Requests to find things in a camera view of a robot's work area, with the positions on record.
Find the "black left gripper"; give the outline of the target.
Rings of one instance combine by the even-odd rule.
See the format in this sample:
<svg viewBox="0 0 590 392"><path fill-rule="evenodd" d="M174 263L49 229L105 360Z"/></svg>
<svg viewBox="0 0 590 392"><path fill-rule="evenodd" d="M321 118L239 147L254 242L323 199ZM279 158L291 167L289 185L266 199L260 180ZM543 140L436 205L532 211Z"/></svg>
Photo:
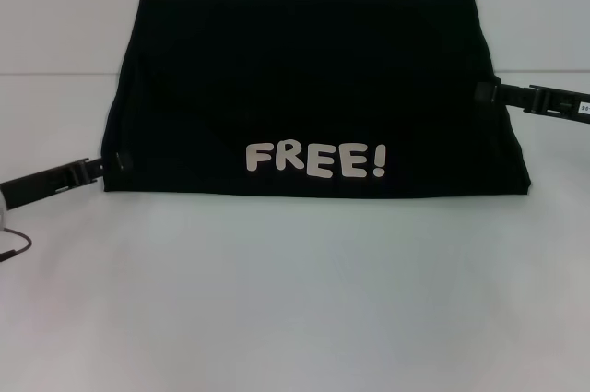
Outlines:
<svg viewBox="0 0 590 392"><path fill-rule="evenodd" d="M11 210L91 184L91 178L124 178L132 169L128 153L114 152L99 159L77 160L1 183L1 195L6 209Z"/></svg>

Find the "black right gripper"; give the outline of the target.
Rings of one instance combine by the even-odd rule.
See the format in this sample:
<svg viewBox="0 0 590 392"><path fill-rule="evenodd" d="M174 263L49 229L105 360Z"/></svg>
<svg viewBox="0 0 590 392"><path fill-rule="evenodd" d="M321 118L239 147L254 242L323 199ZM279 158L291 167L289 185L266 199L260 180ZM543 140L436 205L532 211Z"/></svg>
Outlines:
<svg viewBox="0 0 590 392"><path fill-rule="evenodd" d="M534 91L531 103L531 89ZM516 107L529 112L582 124L589 121L589 95L564 89L537 85L523 88L500 82L479 82L475 87L474 105L477 108Z"/></svg>

